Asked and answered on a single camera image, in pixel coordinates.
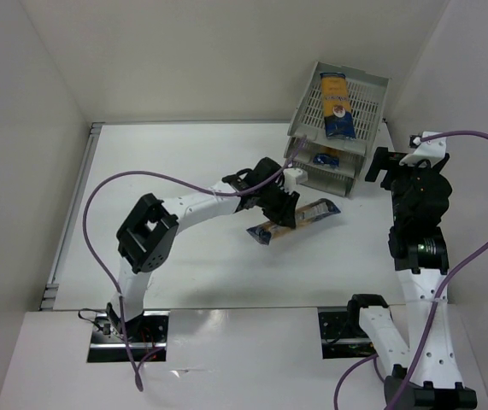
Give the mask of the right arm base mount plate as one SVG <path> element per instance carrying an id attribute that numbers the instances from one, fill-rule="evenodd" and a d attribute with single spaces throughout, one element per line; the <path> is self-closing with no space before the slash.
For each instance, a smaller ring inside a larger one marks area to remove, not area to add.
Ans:
<path id="1" fill-rule="evenodd" d="M 341 307 L 319 308 L 320 342 L 324 360 L 365 358 L 375 353 L 370 339 L 353 328 Z"/>

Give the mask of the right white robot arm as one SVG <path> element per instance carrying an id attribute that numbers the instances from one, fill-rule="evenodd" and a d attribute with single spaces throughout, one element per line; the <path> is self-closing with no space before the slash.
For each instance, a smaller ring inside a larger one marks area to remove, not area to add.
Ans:
<path id="1" fill-rule="evenodd" d="M 403 289 L 407 338 L 396 328 L 380 295 L 355 294 L 348 303 L 351 325 L 364 333 L 385 372 L 390 409 L 475 409 L 478 398 L 456 363 L 447 313 L 449 258 L 439 226 L 452 187 L 441 171 L 444 156 L 414 156 L 376 149 L 365 176 L 391 194 L 393 222 L 388 245 Z"/>

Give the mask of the aluminium table edge rail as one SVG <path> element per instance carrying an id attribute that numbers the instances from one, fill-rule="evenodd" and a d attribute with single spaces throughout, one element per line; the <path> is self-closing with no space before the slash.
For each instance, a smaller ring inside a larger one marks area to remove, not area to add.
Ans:
<path id="1" fill-rule="evenodd" d="M 69 203 L 68 212 L 63 224 L 62 233 L 56 248 L 56 253 L 52 261 L 50 275 L 44 287 L 44 292 L 39 311 L 53 311 L 59 289 L 59 280 L 62 276 L 62 269 L 68 252 L 69 244 L 72 239 L 74 227 L 78 219 L 80 204 L 84 195 L 86 181 L 88 179 L 93 157 L 97 149 L 97 141 L 101 134 L 103 122 L 94 122 L 87 137 L 85 151 L 79 166 L 79 172 L 73 188 L 73 194 Z"/>

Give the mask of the grey three-tier tray shelf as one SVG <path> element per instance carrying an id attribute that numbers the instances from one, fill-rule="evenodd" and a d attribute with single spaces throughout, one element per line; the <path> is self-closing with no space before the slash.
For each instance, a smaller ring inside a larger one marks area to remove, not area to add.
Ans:
<path id="1" fill-rule="evenodd" d="M 348 197 L 372 153 L 390 80 L 346 66 L 316 62 L 291 118 L 284 157 L 305 140 L 293 160 L 306 185 Z"/>

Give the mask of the spaghetti bag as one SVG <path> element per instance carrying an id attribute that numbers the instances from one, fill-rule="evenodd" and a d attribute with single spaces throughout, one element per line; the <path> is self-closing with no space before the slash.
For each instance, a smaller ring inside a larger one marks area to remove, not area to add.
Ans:
<path id="1" fill-rule="evenodd" d="M 350 95 L 343 73 L 321 73 L 320 92 L 326 137 L 355 139 Z"/>
<path id="2" fill-rule="evenodd" d="M 314 155 L 313 163 L 332 169 L 338 168 L 340 164 L 339 152 L 336 149 L 324 148 Z"/>
<path id="3" fill-rule="evenodd" d="M 314 224 L 325 218 L 338 215 L 341 213 L 340 208 L 327 198 L 318 199 L 315 202 L 308 203 L 296 209 L 295 221 L 296 227 L 276 225 L 267 221 L 260 225 L 252 226 L 246 232 L 259 244 L 268 246 L 274 239 L 283 237 L 293 231 L 302 229 Z"/>

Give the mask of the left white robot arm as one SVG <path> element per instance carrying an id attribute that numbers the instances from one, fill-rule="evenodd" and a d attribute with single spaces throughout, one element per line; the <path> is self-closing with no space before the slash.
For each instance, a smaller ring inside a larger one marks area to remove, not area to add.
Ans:
<path id="1" fill-rule="evenodd" d="M 133 339 L 144 317 L 144 294 L 153 271 L 167 260 L 177 235 L 205 221 L 258 207 L 278 226 L 296 227 L 300 168 L 264 157 L 255 168 L 227 175 L 213 186 L 169 199 L 139 198 L 116 233 L 121 257 L 115 296 L 106 312 L 122 336 Z"/>

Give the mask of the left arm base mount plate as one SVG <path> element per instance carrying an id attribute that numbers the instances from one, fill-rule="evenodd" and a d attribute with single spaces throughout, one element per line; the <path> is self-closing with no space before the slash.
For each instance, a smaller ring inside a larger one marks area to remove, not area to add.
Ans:
<path id="1" fill-rule="evenodd" d="M 117 330 L 110 324 L 106 313 L 94 318 L 87 363 L 128 362 L 126 347 Z M 169 311 L 146 310 L 137 333 L 129 338 L 134 360 L 163 362 L 167 356 Z"/>

